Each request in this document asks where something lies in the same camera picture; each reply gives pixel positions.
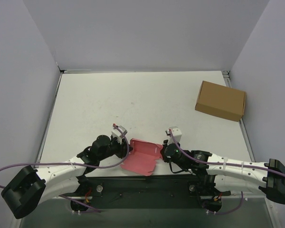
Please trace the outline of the pink paper box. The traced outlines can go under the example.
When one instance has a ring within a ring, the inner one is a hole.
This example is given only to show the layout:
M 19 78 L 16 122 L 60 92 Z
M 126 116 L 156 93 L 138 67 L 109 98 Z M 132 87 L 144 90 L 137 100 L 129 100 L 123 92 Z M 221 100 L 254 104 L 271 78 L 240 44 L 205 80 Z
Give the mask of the pink paper box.
M 130 146 L 133 150 L 121 164 L 121 168 L 142 176 L 151 176 L 157 160 L 162 159 L 163 146 L 134 138 L 130 140 Z

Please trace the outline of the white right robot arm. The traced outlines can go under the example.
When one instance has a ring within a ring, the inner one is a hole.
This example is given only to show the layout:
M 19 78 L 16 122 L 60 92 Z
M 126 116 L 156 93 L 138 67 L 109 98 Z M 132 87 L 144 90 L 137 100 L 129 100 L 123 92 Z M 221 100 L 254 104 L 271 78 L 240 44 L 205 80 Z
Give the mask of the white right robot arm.
M 247 162 L 200 150 L 182 150 L 172 139 L 163 142 L 163 160 L 197 177 L 196 188 L 202 196 L 241 191 L 264 195 L 285 205 L 285 166 L 276 159 Z

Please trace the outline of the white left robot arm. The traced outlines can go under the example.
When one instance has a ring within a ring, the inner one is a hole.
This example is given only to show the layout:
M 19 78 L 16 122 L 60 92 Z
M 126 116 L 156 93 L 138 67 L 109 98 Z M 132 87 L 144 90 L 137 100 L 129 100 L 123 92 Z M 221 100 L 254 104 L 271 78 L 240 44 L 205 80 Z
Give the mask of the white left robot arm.
M 45 165 L 22 168 L 7 184 L 1 196 L 14 217 L 21 219 L 30 214 L 38 204 L 66 193 L 84 195 L 88 184 L 85 175 L 99 167 L 102 160 L 113 155 L 124 159 L 132 147 L 126 139 L 100 135 L 82 152 L 62 165 Z

